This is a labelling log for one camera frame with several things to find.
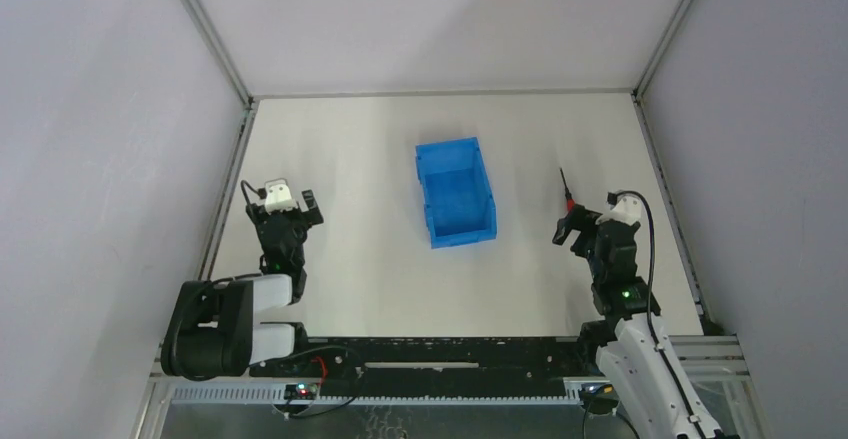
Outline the red black screwdriver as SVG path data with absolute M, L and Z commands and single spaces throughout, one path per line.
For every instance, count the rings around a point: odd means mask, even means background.
M 563 194 L 564 194 L 564 198 L 565 198 L 566 212 L 570 213 L 571 210 L 575 207 L 576 201 L 574 200 L 573 194 L 572 194 L 572 192 L 569 188 L 569 185 L 567 183 L 567 180 L 566 180 L 566 177 L 565 177 L 565 174 L 564 174 L 564 171 L 563 171 L 562 168 L 559 169 L 559 174 L 560 174 L 560 178 L 561 178 L 562 185 L 563 185 Z

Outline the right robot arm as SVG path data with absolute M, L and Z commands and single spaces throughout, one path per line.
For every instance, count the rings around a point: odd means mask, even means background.
M 605 377 L 639 438 L 724 438 L 699 397 L 665 330 L 660 308 L 638 273 L 641 209 L 622 199 L 600 213 L 570 201 L 557 222 L 556 245 L 587 261 L 597 321 L 582 325 L 579 345 Z

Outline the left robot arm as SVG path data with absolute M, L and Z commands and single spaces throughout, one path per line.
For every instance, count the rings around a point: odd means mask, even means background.
M 324 218 L 310 189 L 296 199 L 278 181 L 256 194 L 256 200 L 247 200 L 245 213 L 261 249 L 258 269 L 182 284 L 160 350 L 167 376 L 236 377 L 294 352 L 296 325 L 262 323 L 257 317 L 302 299 L 308 280 L 305 242 Z

